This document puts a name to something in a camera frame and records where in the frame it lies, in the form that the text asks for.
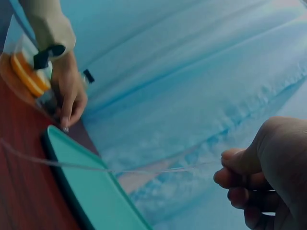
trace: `black cap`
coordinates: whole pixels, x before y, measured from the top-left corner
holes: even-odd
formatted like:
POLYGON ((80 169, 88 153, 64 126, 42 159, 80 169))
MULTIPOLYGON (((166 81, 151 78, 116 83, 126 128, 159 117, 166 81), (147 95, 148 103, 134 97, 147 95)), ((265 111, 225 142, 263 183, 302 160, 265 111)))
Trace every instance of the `black cap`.
POLYGON ((88 82, 91 84, 95 81, 95 79, 93 78, 93 76, 91 75, 90 71, 88 69, 86 69, 85 71, 83 71, 83 74, 86 76, 88 82))
POLYGON ((50 46, 46 50, 38 52, 33 57, 34 69, 44 69, 48 67, 49 58, 56 58, 65 52, 65 46, 54 45, 50 46))

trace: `human arm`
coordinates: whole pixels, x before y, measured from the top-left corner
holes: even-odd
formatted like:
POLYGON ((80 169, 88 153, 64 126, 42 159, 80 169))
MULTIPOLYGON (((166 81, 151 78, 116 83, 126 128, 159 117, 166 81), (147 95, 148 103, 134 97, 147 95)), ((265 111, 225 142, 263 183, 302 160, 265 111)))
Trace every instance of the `human arm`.
POLYGON ((59 0, 19 0, 35 33, 40 51, 63 45, 64 53, 52 58, 51 85, 58 94, 61 125, 76 123, 87 104, 87 95, 73 53, 76 38, 59 0))

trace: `fingernail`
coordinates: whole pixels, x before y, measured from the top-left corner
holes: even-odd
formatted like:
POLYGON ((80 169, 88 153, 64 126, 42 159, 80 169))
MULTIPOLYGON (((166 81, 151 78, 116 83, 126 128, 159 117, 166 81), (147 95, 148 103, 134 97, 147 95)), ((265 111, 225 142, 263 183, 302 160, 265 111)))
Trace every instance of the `fingernail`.
POLYGON ((64 131, 65 133, 68 133, 68 132, 69 132, 69 128, 66 126, 66 127, 63 128, 63 131, 64 131))
POLYGON ((67 127, 67 126, 68 126, 68 117, 63 117, 63 118, 62 118, 62 125, 63 125, 64 127, 67 127))
POLYGON ((230 200, 230 196, 231 196, 231 190, 228 191, 227 193, 227 199, 230 200))

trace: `hand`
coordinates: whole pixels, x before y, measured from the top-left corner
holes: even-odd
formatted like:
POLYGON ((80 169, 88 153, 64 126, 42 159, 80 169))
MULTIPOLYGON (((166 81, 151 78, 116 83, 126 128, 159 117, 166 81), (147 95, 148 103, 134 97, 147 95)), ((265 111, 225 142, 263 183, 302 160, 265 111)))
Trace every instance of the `hand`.
POLYGON ((80 119, 87 104, 87 95, 73 52, 53 62, 51 85, 61 106, 61 125, 70 127, 80 119))
POLYGON ((247 149, 224 152, 222 165, 214 180, 250 229, 307 229, 306 120, 270 118, 247 149))

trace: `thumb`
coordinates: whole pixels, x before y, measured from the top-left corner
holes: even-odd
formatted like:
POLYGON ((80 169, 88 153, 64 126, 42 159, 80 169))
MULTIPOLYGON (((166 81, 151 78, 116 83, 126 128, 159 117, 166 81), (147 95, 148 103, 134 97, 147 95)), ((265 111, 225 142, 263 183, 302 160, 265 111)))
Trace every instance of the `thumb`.
POLYGON ((247 149, 231 149, 223 152, 222 165, 240 175, 261 172, 257 148, 254 147, 257 145, 254 142, 247 149))
POLYGON ((61 125, 68 127, 69 120, 71 118, 72 106, 74 103, 74 97, 72 94, 66 94, 63 98, 63 105, 61 109, 61 125))

